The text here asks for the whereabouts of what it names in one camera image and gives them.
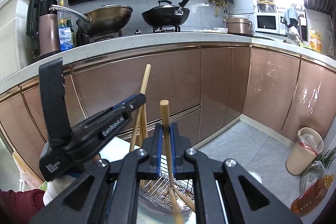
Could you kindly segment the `red sleeve forearm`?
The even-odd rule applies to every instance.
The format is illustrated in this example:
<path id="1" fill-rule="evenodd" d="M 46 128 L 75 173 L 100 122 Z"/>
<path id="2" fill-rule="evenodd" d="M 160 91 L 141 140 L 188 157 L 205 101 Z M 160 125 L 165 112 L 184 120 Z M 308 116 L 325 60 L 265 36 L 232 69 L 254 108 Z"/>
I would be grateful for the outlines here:
<path id="1" fill-rule="evenodd" d="M 15 192 L 1 190 L 1 223 L 29 223 L 42 210 L 44 191 Z"/>

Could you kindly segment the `left hand white glove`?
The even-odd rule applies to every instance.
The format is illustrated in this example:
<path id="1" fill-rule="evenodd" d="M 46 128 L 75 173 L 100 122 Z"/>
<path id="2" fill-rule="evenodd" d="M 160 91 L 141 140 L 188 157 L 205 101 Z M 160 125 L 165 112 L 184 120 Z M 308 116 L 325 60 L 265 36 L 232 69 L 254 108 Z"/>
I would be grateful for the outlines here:
<path id="1" fill-rule="evenodd" d="M 60 147 L 52 148 L 47 142 L 41 152 L 39 168 L 47 182 L 43 203 L 47 206 L 70 186 L 84 171 L 83 163 L 75 163 Z"/>

